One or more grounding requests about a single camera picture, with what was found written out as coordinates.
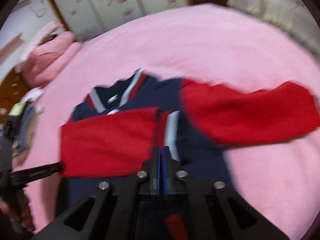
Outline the person's left hand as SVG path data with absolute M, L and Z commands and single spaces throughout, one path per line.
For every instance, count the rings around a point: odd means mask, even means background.
M 31 239 L 34 231 L 29 199 L 23 189 L 3 192 L 1 195 L 1 238 Z

